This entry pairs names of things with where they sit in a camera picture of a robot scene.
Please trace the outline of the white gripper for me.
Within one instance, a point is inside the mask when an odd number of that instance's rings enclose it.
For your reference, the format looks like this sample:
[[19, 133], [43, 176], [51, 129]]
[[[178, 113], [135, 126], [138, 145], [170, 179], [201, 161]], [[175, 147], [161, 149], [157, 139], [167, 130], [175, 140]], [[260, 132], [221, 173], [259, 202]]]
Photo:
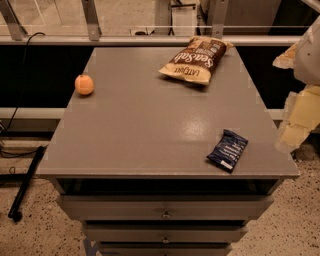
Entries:
[[293, 69], [294, 77], [307, 85], [286, 99], [283, 121], [278, 128], [276, 148], [285, 153], [298, 149], [320, 125], [320, 16], [298, 43], [277, 56], [272, 65]]

